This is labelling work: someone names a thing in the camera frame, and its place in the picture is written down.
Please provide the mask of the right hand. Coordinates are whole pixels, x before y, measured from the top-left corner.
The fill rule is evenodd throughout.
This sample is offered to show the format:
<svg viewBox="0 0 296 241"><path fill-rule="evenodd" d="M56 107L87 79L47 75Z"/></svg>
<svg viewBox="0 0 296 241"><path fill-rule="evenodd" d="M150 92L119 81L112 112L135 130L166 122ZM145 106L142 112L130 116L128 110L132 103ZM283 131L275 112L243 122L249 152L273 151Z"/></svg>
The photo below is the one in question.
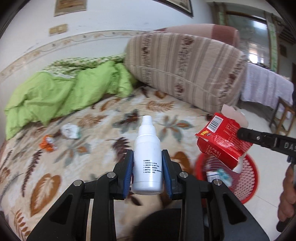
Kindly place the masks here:
<svg viewBox="0 0 296 241"><path fill-rule="evenodd" d="M295 189L293 187L293 168L287 168L285 178L283 180L283 192L280 195L280 204L278 206L278 219L284 222L287 218L293 217L295 209Z"/></svg>

